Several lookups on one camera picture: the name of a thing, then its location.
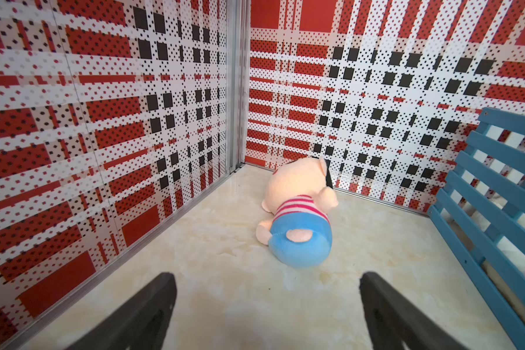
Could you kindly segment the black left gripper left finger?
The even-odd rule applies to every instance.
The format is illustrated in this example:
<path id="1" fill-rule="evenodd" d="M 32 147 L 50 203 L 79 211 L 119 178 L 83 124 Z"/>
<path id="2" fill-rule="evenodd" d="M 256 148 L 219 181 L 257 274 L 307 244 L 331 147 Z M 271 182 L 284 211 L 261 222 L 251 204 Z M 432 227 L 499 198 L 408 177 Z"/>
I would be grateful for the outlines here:
<path id="1" fill-rule="evenodd" d="M 171 273 L 157 275 L 70 349 L 161 349 L 177 297 Z"/>

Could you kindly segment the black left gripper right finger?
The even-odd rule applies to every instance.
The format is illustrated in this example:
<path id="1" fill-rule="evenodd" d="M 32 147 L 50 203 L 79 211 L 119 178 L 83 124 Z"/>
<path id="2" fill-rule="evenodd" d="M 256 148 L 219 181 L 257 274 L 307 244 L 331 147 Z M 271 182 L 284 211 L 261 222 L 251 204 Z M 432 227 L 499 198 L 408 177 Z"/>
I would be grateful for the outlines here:
<path id="1" fill-rule="evenodd" d="M 363 274 L 360 294 L 374 349 L 465 348 L 379 274 Z"/>

